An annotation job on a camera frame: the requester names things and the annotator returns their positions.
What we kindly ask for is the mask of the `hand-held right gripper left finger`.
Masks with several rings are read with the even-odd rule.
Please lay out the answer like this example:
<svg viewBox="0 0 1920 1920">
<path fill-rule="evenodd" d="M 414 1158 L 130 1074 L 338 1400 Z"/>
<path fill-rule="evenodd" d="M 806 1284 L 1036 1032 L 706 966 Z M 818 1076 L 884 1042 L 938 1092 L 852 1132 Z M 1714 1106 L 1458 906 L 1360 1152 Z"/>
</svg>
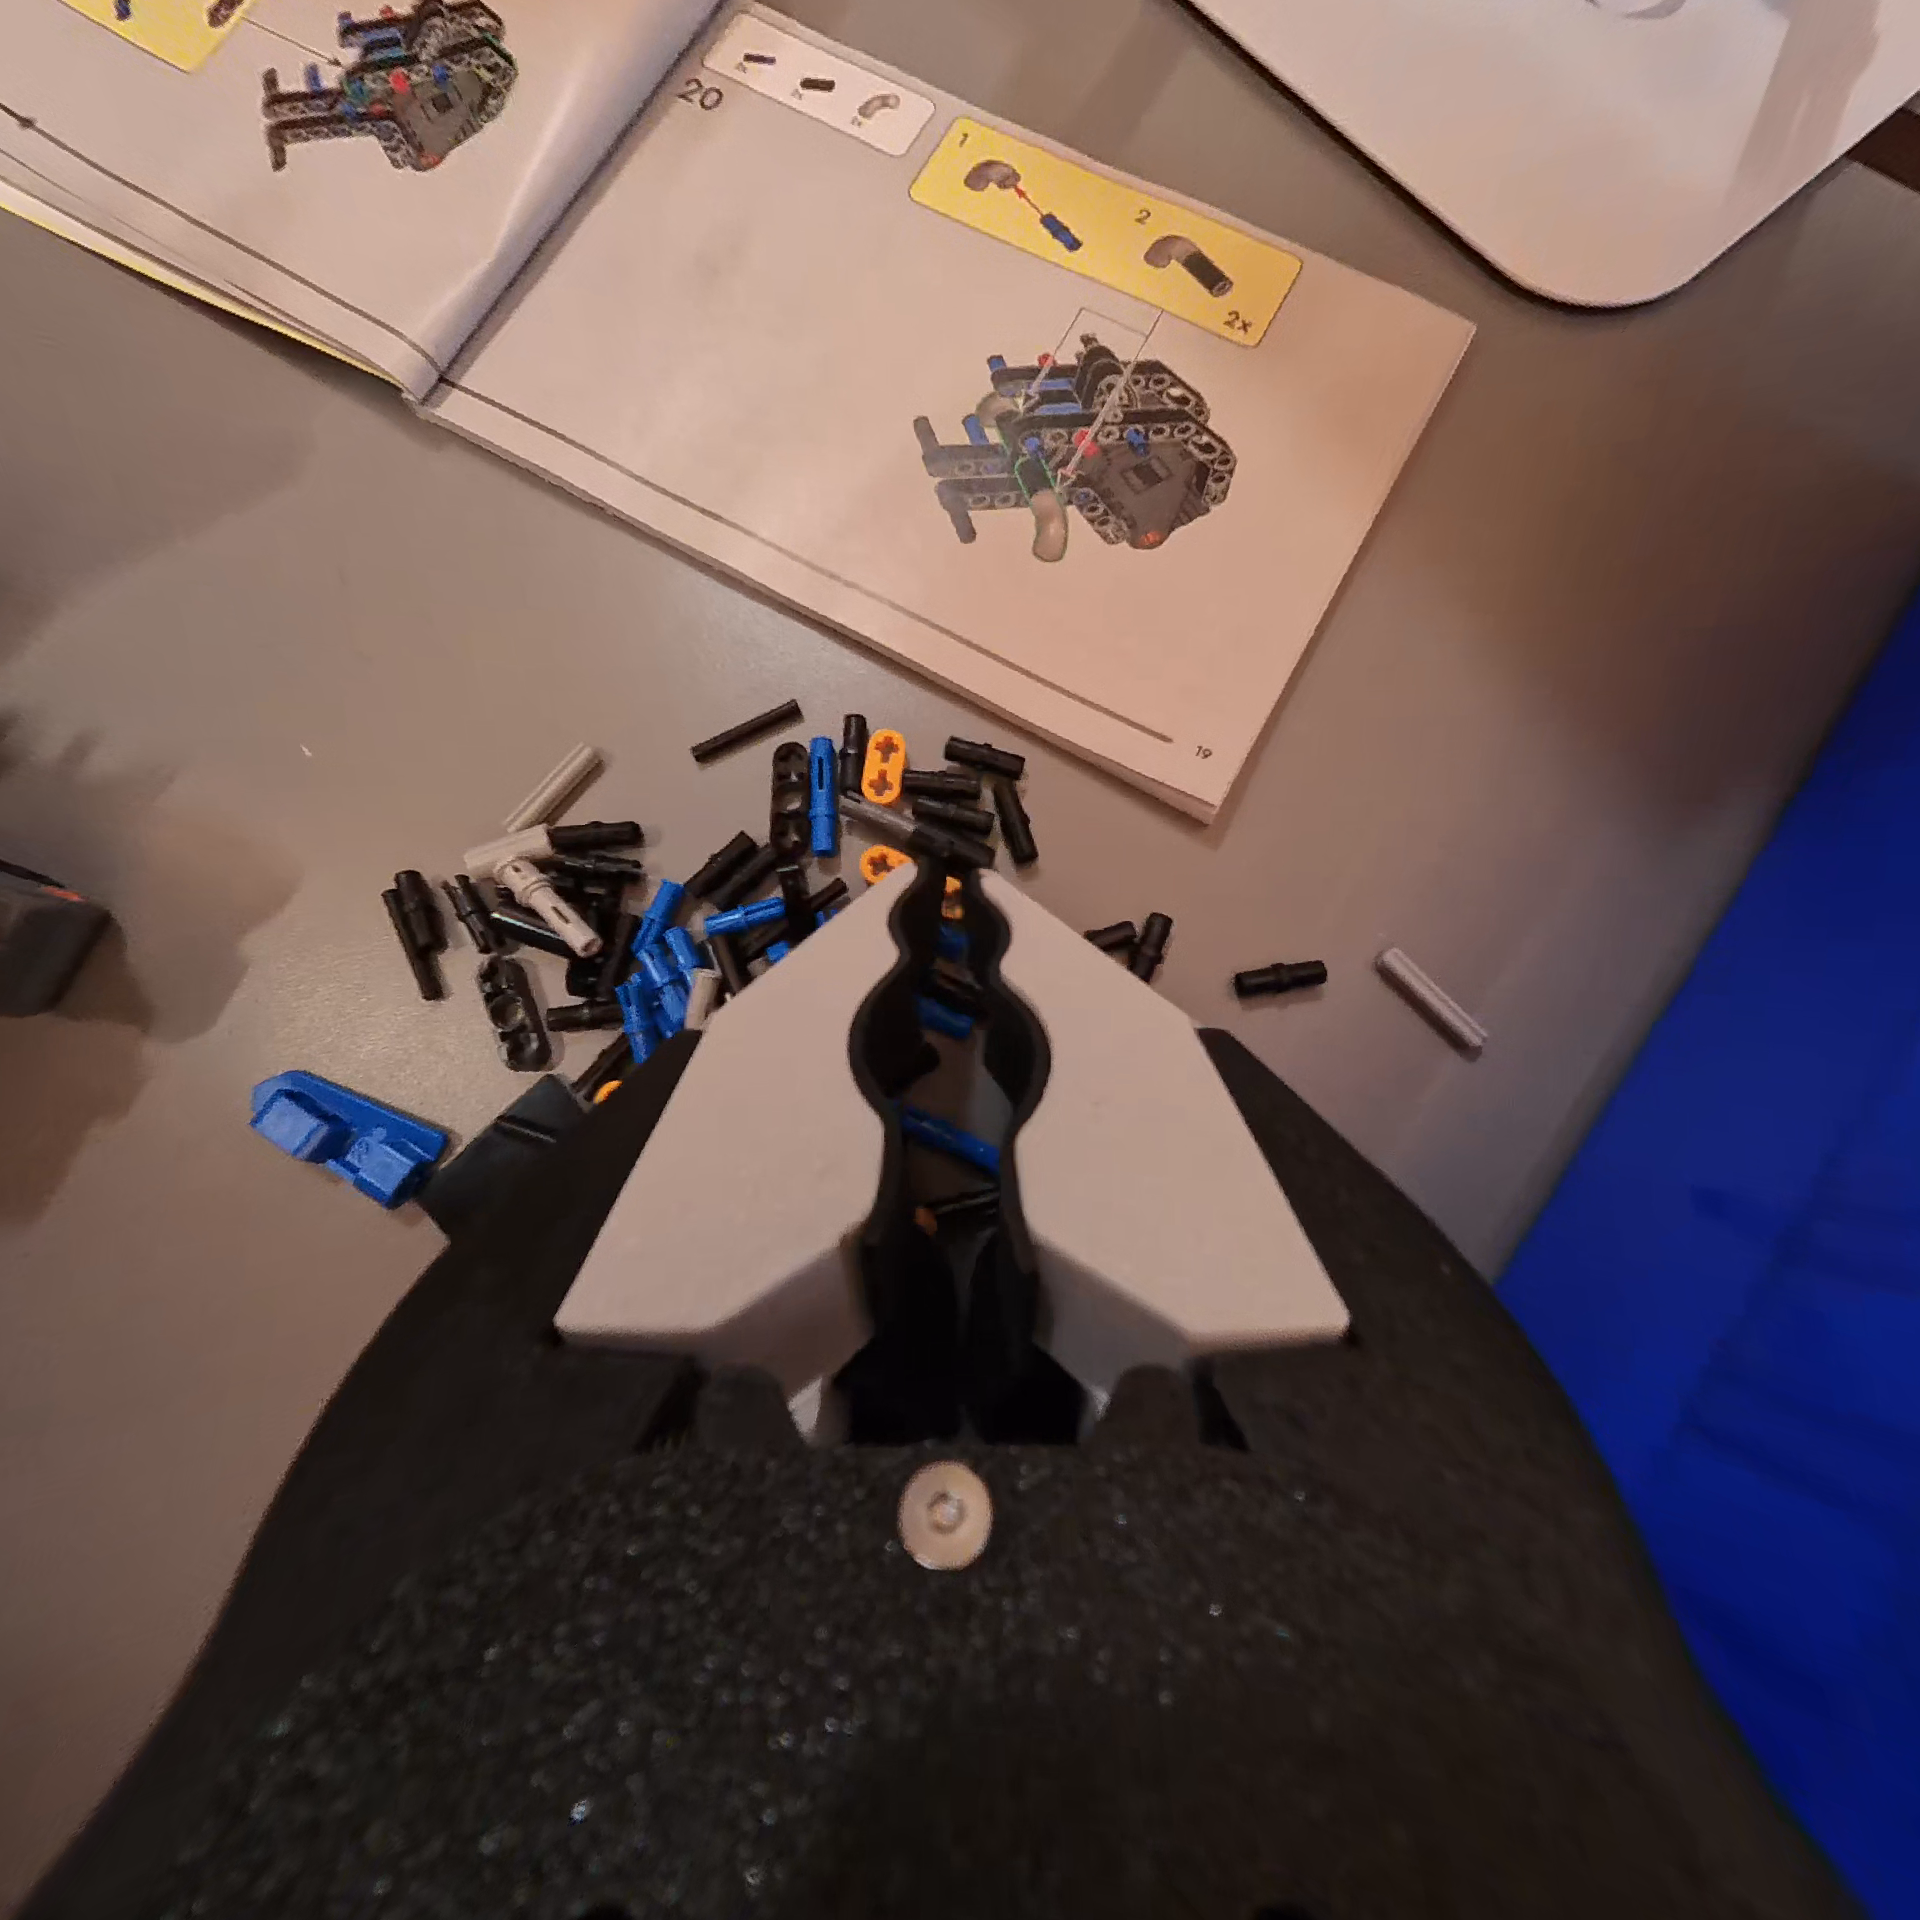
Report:
<svg viewBox="0 0 1920 1920">
<path fill-rule="evenodd" d="M 850 1040 L 910 882 L 868 888 L 708 1020 L 556 1312 L 568 1344 L 746 1366 L 796 1398 L 866 1342 L 856 1238 L 884 1120 Z"/>
</svg>

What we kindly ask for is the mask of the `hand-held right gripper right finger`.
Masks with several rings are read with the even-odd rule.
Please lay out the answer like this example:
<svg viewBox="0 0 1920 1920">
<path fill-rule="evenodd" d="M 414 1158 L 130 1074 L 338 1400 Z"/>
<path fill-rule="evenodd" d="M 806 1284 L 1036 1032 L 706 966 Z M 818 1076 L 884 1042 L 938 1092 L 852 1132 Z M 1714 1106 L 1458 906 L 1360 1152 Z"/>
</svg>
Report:
<svg viewBox="0 0 1920 1920">
<path fill-rule="evenodd" d="M 1198 1028 L 1004 876 L 964 892 L 1010 1102 L 972 1284 L 972 1414 L 1336 1342 L 1352 1314 Z"/>
</svg>

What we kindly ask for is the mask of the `pile of small lego pins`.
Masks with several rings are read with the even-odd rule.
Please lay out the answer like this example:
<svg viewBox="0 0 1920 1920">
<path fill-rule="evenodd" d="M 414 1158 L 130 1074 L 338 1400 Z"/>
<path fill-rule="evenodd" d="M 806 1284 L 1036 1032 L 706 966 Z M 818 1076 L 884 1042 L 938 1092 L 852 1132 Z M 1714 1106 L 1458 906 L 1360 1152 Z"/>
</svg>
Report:
<svg viewBox="0 0 1920 1920">
<path fill-rule="evenodd" d="M 568 1108 L 586 1108 L 608 1098 L 660 1044 L 692 1032 L 708 1008 L 740 996 L 788 958 L 858 892 L 910 874 L 920 858 L 900 844 L 908 820 L 976 836 L 1016 874 L 1040 864 L 1028 756 L 1020 750 L 948 734 L 938 752 L 924 754 L 892 728 L 906 740 L 910 772 L 900 804 L 876 806 L 858 794 L 858 780 L 870 732 L 890 726 L 856 710 L 834 734 L 800 738 L 798 726 L 730 754 L 768 750 L 768 826 L 734 830 L 686 876 L 650 878 L 638 822 L 570 822 L 570 802 L 546 826 L 556 854 L 540 866 L 602 934 L 598 956 L 572 954 L 492 876 L 468 872 L 466 860 L 444 876 L 396 872 L 382 904 L 420 998 L 448 998 L 450 930 L 460 928 L 472 992 L 496 1048 L 476 966 L 486 954 L 520 960 L 540 998 L 552 1062 L 546 1072 L 518 1076 L 550 1076 L 556 1044 L 570 1036 L 608 1036 L 564 1098 Z"/>
</svg>

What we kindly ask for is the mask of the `short black lego beam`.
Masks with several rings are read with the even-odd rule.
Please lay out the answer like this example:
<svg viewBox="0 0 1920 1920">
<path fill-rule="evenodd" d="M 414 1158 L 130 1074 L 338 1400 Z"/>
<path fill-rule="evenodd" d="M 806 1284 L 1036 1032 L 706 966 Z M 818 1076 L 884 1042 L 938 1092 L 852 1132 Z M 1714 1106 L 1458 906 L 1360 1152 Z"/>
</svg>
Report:
<svg viewBox="0 0 1920 1920">
<path fill-rule="evenodd" d="M 500 1062 L 516 1074 L 544 1074 L 554 1064 L 554 1046 L 532 976 L 510 954 L 486 954 L 474 972 L 492 1044 Z"/>
</svg>

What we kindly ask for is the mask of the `grey lego axle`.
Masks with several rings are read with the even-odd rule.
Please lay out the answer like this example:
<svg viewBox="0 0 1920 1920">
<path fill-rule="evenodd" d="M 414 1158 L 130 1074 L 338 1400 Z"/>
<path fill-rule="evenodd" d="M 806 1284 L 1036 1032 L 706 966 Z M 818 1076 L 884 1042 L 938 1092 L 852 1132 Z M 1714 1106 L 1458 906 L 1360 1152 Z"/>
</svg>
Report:
<svg viewBox="0 0 1920 1920">
<path fill-rule="evenodd" d="M 1486 1028 L 1402 948 L 1388 946 L 1374 958 L 1374 972 L 1428 1026 L 1464 1058 L 1478 1058 Z"/>
<path fill-rule="evenodd" d="M 548 828 L 560 820 L 588 786 L 600 778 L 606 758 L 596 746 L 582 742 L 570 748 L 506 816 L 502 832 L 522 834 Z"/>
</svg>

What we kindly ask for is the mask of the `white lego connector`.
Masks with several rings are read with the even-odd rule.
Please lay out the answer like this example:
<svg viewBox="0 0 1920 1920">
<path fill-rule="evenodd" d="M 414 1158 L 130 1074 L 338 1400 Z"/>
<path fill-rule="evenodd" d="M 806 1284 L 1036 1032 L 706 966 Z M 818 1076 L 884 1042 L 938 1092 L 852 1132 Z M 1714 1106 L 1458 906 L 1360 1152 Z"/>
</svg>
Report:
<svg viewBox="0 0 1920 1920">
<path fill-rule="evenodd" d="M 464 870 L 484 874 L 506 888 L 524 912 L 532 914 L 580 958 L 600 956 L 606 942 L 594 924 L 572 908 L 542 862 L 558 854 L 548 826 L 514 828 L 470 846 Z"/>
</svg>

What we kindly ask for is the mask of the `blue lego panel piece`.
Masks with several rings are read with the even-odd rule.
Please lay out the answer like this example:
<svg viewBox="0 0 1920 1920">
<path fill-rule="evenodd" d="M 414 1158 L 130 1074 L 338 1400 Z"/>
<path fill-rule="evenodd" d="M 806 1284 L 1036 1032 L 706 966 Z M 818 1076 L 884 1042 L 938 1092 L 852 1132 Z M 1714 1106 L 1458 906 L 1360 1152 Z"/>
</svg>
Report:
<svg viewBox="0 0 1920 1920">
<path fill-rule="evenodd" d="M 450 1148 L 444 1128 L 300 1068 L 252 1088 L 250 1126 L 386 1212 L 412 1202 Z"/>
</svg>

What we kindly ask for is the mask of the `long black lego axle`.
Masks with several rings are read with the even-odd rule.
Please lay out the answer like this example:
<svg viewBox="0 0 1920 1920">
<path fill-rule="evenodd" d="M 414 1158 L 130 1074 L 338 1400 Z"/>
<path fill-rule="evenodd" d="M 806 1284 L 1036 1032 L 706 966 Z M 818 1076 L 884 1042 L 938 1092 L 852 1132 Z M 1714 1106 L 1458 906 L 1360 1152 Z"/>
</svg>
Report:
<svg viewBox="0 0 1920 1920">
<path fill-rule="evenodd" d="M 710 766 L 726 756 L 780 736 L 804 720 L 804 706 L 796 698 L 786 698 L 770 708 L 754 712 L 730 726 L 700 738 L 690 750 L 696 766 Z"/>
</svg>

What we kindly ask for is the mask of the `partly built lego model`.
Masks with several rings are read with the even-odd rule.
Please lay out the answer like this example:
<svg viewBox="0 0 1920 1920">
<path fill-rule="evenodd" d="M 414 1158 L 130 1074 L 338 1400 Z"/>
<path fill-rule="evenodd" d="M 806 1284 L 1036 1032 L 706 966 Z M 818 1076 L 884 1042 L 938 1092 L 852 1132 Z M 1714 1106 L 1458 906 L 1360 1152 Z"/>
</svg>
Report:
<svg viewBox="0 0 1920 1920">
<path fill-rule="evenodd" d="M 2 1018 L 58 1008 L 112 924 L 106 906 L 4 858 Z"/>
</svg>

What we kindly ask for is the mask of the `lego instruction booklet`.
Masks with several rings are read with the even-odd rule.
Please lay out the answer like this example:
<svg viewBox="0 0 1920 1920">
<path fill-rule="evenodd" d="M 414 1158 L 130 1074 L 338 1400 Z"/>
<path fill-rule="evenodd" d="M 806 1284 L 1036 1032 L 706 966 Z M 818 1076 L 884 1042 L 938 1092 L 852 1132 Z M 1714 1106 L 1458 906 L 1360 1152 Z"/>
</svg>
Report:
<svg viewBox="0 0 1920 1920">
<path fill-rule="evenodd" d="M 1202 822 L 1476 336 L 756 4 L 4 4 L 4 200 Z"/>
</svg>

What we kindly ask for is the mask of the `blue mat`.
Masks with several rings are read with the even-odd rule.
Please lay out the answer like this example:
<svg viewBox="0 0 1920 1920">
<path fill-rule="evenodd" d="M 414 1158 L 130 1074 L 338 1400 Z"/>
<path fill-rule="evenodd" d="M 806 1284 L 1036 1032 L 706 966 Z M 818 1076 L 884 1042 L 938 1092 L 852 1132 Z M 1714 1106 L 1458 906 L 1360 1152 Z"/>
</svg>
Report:
<svg viewBox="0 0 1920 1920">
<path fill-rule="evenodd" d="M 1916 602 L 1498 1292 L 1774 1790 L 1916 1916 Z"/>
</svg>

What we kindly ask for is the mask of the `white rounded board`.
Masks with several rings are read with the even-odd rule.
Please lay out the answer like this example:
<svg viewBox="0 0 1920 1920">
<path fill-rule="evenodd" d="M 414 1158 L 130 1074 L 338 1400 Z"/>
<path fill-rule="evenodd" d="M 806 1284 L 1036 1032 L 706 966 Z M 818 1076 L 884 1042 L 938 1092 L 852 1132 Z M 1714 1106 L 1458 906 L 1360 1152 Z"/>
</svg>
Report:
<svg viewBox="0 0 1920 1920">
<path fill-rule="evenodd" d="M 1200 2 L 1514 286 L 1692 282 L 1918 86 L 1914 2 Z"/>
</svg>

